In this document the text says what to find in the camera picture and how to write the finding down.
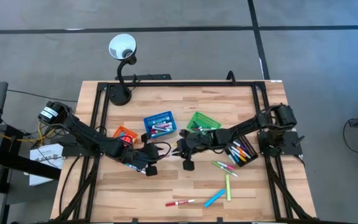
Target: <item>table leg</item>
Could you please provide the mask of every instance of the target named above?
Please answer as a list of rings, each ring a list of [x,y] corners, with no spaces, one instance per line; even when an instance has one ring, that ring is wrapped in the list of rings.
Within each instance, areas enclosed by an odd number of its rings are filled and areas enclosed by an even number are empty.
[[[0,150],[0,164],[4,167],[21,170],[29,174],[39,175],[54,180],[58,180],[60,177],[60,169],[21,156],[13,155],[2,150]]]

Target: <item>yellow cable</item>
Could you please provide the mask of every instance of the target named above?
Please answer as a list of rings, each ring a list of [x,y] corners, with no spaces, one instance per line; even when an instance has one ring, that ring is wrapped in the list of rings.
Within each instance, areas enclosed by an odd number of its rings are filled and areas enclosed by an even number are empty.
[[[46,134],[45,136],[41,136],[40,138],[37,138],[37,139],[16,139],[16,141],[21,141],[21,142],[36,142],[36,141],[39,141],[41,139],[44,139],[45,137],[49,137],[55,130],[51,130],[48,132],[48,134]],[[9,136],[6,136],[4,134],[0,134],[0,137],[2,138],[6,138],[6,139],[9,139],[11,140],[12,138],[9,137]]]
[[[38,123],[38,133],[40,134],[40,138],[41,138],[41,146],[44,145],[44,137],[42,136],[42,132],[41,132],[41,122]]]

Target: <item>gooseneck lamp arm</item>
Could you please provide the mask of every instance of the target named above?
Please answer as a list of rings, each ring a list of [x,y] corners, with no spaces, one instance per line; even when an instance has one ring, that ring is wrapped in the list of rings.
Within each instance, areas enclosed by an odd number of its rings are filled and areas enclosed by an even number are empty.
[[[122,78],[122,68],[126,64],[127,64],[127,62],[123,61],[118,65],[118,67],[117,67],[117,77],[118,77],[119,83],[122,85],[122,88],[124,89],[124,91],[126,93],[130,93],[131,91],[129,90],[128,86],[125,85],[124,79]]]

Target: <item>green plastic basket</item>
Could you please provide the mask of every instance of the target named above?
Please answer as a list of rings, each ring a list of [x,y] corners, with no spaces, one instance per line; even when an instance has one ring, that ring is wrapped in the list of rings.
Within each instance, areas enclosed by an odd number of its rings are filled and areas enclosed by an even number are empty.
[[[191,118],[190,122],[187,124],[187,129],[190,132],[194,132],[191,130],[192,128],[195,128],[195,125],[193,121],[196,121],[196,123],[203,127],[203,128],[221,128],[222,124],[215,121],[214,119],[210,118],[209,116],[204,115],[203,113],[196,112],[193,117]]]

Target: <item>green marker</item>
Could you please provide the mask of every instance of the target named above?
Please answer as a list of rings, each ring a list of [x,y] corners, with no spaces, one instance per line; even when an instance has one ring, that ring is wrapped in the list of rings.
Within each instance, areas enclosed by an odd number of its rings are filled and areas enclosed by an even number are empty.
[[[221,168],[222,170],[226,171],[227,173],[233,175],[234,177],[238,177],[237,174],[229,171],[228,169],[226,169],[224,166],[222,166],[221,164],[218,164],[217,162],[213,161],[212,164],[216,165],[217,167]]]
[[[231,201],[231,191],[230,191],[230,175],[226,174],[226,200]]]

